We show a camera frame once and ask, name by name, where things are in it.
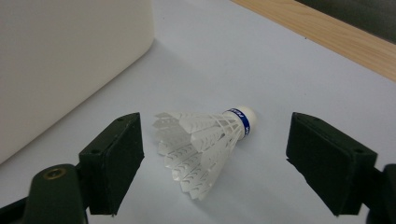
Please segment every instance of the shuttlecock cork base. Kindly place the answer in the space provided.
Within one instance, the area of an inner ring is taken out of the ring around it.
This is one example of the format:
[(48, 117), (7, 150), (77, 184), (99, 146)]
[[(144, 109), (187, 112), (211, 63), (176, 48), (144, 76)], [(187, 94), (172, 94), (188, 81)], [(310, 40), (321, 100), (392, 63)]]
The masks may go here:
[(156, 116), (158, 152), (183, 192), (202, 200), (211, 190), (236, 141), (256, 125), (246, 106), (222, 114), (164, 112)]

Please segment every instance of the screw hole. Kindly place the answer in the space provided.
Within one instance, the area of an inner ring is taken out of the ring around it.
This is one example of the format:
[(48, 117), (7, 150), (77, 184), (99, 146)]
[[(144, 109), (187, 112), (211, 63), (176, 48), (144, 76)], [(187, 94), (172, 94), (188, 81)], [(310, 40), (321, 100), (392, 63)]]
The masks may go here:
[(57, 179), (66, 174), (66, 170), (64, 168), (55, 168), (44, 174), (44, 178), (48, 180)]

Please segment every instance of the white feathers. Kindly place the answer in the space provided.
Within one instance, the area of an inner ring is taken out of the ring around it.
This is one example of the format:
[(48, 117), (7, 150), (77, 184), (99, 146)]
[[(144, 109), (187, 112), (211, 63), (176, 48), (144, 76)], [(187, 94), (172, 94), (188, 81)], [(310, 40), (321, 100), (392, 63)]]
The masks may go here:
[(158, 152), (165, 156), (165, 166), (172, 169), (172, 177), (180, 181), (184, 192), (202, 200), (236, 141), (246, 134), (246, 124), (230, 111), (219, 115), (161, 113), (157, 118)]

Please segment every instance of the shuttlecock label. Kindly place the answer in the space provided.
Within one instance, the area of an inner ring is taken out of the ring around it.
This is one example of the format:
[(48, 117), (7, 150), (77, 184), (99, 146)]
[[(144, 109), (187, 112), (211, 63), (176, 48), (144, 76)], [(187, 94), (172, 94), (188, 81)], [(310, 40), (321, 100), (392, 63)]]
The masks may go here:
[(242, 123), (244, 124), (245, 127), (245, 136), (247, 136), (250, 133), (250, 124), (245, 114), (242, 113), (242, 111), (235, 108), (229, 109), (228, 111), (235, 113), (235, 115), (242, 120)]

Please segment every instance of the white table surface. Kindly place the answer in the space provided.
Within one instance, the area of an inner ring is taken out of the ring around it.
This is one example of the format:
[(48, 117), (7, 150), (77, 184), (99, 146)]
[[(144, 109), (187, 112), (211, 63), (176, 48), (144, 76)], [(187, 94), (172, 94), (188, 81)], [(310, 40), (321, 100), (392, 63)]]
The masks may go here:
[[(150, 51), (0, 165), (0, 206), (28, 194), (32, 177), (78, 153), (113, 119), (140, 112), (146, 158), (115, 217), (90, 223), (365, 223), (334, 217), (286, 161), (293, 111), (326, 120), (396, 162), (396, 84), (227, 0), (153, 0)], [(182, 193), (156, 152), (154, 115), (168, 110), (257, 113), (201, 202)]]

